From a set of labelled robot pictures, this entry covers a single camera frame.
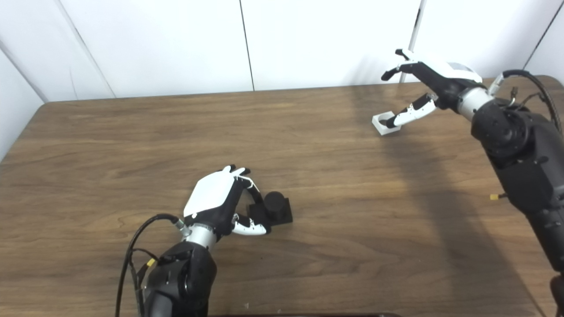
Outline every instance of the cable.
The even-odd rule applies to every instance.
[[[137,272],[135,270],[135,266],[133,265],[133,252],[129,253],[129,269],[131,272],[131,279],[133,280],[133,289],[135,291],[135,302],[137,304],[137,313],[139,314],[139,316],[144,317],[145,316],[145,307],[143,307],[143,293],[140,292],[140,288],[141,288],[141,282],[139,281],[139,278],[137,277]]]
[[[550,97],[550,95],[548,94],[548,91],[547,91],[546,87],[544,87],[543,83],[541,83],[538,78],[531,75],[531,73],[529,73],[528,71],[524,71],[522,69],[512,69],[510,71],[503,72],[504,78],[507,78],[507,77],[510,77],[510,76],[526,77],[539,88],[540,92],[543,93],[543,95],[544,95],[544,98],[541,98],[541,100],[548,107],[548,112],[550,113],[550,120],[552,121],[552,123],[554,123],[556,130],[558,130],[558,132],[560,134],[562,134],[562,124],[560,123],[560,117],[558,116],[558,111],[556,110],[556,107],[554,106],[554,101],[552,100],[552,97]]]
[[[542,98],[541,93],[534,93],[534,94],[531,94],[531,95],[527,96],[527,98],[523,99],[523,101],[521,102],[521,107],[524,107],[525,104],[526,104],[529,100],[531,100],[534,96],[539,96],[539,98]]]
[[[125,274],[127,273],[127,267],[130,263],[130,258],[131,258],[131,254],[133,253],[133,246],[135,245],[135,242],[137,242],[137,239],[139,238],[139,235],[141,235],[141,232],[143,232],[143,230],[145,230],[145,228],[147,228],[151,223],[157,221],[157,220],[163,220],[163,219],[167,219],[169,220],[172,224],[176,224],[178,222],[178,217],[175,217],[171,214],[158,214],[158,215],[154,215],[153,217],[150,217],[147,221],[145,221],[140,227],[139,229],[137,229],[137,231],[135,232],[135,234],[133,234],[133,237],[131,238],[131,241],[129,242],[129,246],[127,247],[127,250],[125,252],[125,259],[124,259],[124,264],[121,267],[121,274],[120,274],[120,281],[118,283],[117,286],[117,296],[116,296],[116,313],[115,316],[119,317],[120,316],[120,308],[121,308],[121,296],[124,290],[124,281],[125,281]]]
[[[158,256],[156,256],[154,253],[151,253],[149,250],[143,249],[143,248],[134,248],[131,249],[131,252],[135,252],[135,251],[141,251],[143,253],[145,253],[146,255],[150,256],[151,258],[153,258],[155,261],[158,262]]]

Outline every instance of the white holder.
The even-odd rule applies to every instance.
[[[375,115],[375,116],[372,117],[372,124],[374,125],[376,130],[378,130],[378,132],[380,132],[380,135],[386,135],[388,133],[396,132],[396,131],[399,131],[399,129],[402,128],[402,126],[389,128],[389,127],[380,123],[381,120],[388,120],[389,118],[392,118],[393,116],[394,116],[394,113],[392,111],[388,111],[388,112],[380,113],[379,115]]]

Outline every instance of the white wall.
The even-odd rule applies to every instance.
[[[237,0],[62,0],[117,97],[252,90]]]
[[[0,52],[0,161],[42,104],[6,55]]]
[[[0,1],[0,42],[45,101],[113,94],[54,0]]]
[[[381,83],[409,45],[419,3],[242,0],[255,89]]]
[[[525,66],[561,3],[427,0],[414,51],[465,64],[483,78],[496,77]]]
[[[552,76],[564,84],[563,34],[564,9],[561,9],[525,69],[534,75]]]

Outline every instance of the robot finger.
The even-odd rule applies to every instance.
[[[250,169],[248,169],[248,168],[240,168],[240,169],[237,169],[237,170],[231,172],[231,175],[233,175],[233,176],[240,176],[240,175],[247,175],[247,174],[250,174]]]
[[[240,184],[246,188],[246,190],[249,192],[249,194],[253,197],[254,202],[262,202],[262,195],[261,192],[258,190],[257,185],[254,183],[254,181],[246,176],[235,176],[235,179],[237,179]]]
[[[235,214],[233,217],[232,232],[244,236],[259,236],[269,233],[262,224],[254,223],[251,218],[241,214]]]
[[[233,172],[237,167],[235,166],[235,164],[231,164],[231,165],[227,165],[225,166],[222,170],[218,170],[218,171],[228,171],[229,173]]]

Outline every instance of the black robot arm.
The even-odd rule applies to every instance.
[[[217,273],[210,252],[183,241],[158,260],[145,290],[144,311],[150,317],[206,317]]]
[[[406,50],[396,53],[407,61],[382,79],[396,72],[412,73],[438,95],[437,105],[443,99],[440,108],[450,108],[472,123],[471,134],[486,151],[507,198],[526,216],[552,268],[560,273],[550,287],[559,311],[564,311],[564,140],[546,88],[529,72],[516,69],[503,72],[486,89],[481,78],[472,80],[470,73],[448,73],[444,63],[401,52]],[[511,76],[526,77],[539,88],[538,96],[548,106],[550,120],[515,100],[495,96]],[[397,120],[401,114],[388,120]],[[381,134],[390,133],[374,125]]]

